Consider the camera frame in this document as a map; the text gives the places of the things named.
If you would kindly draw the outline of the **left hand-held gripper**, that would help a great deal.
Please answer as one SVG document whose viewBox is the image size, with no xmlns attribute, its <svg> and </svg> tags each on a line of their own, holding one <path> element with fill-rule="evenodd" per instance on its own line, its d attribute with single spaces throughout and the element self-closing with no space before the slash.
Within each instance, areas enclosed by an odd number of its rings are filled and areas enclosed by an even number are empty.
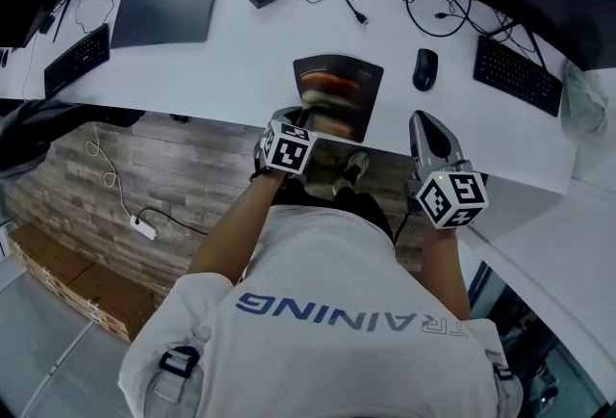
<svg viewBox="0 0 616 418">
<path fill-rule="evenodd" d="M 314 131 L 312 107 L 287 107 L 275 111 L 254 149 L 254 176 L 272 170 L 302 174 L 319 140 Z"/>
</svg>

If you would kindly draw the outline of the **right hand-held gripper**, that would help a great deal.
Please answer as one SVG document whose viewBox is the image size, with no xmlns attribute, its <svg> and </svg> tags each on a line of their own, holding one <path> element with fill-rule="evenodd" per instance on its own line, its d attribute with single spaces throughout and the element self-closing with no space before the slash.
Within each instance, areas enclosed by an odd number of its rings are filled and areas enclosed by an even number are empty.
<svg viewBox="0 0 616 418">
<path fill-rule="evenodd" d="M 437 229 L 469 225 L 489 205 L 482 174 L 457 138 L 427 112 L 413 113 L 409 138 L 415 174 L 405 182 L 407 201 L 417 202 Z"/>
</svg>

